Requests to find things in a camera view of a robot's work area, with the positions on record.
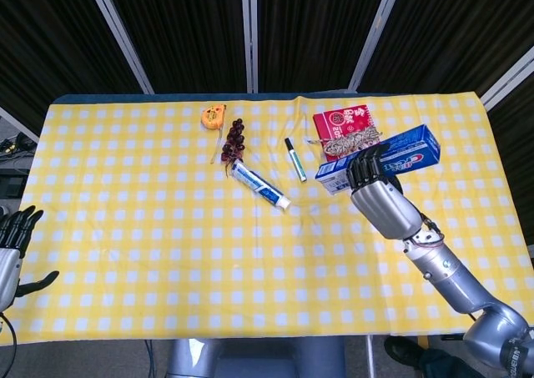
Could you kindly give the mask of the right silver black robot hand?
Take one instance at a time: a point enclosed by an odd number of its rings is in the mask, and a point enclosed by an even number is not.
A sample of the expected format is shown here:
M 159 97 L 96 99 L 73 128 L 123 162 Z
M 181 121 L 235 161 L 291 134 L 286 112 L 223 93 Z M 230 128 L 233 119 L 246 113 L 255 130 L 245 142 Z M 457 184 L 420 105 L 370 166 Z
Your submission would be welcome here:
M 388 143 L 360 151 L 347 165 L 346 176 L 354 206 L 386 239 L 408 239 L 421 230 L 418 209 L 385 174 L 381 155 Z

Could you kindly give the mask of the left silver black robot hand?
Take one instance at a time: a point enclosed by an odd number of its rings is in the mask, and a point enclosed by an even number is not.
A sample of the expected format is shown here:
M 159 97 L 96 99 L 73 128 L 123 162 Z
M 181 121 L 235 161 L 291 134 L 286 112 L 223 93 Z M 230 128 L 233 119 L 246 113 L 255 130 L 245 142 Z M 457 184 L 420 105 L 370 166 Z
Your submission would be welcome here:
M 43 217 L 42 210 L 31 205 L 1 218 L 1 312 L 7 310 L 16 298 L 21 298 L 50 286 L 59 276 L 54 270 L 43 279 L 20 283 L 23 259 L 28 250 L 36 223 Z

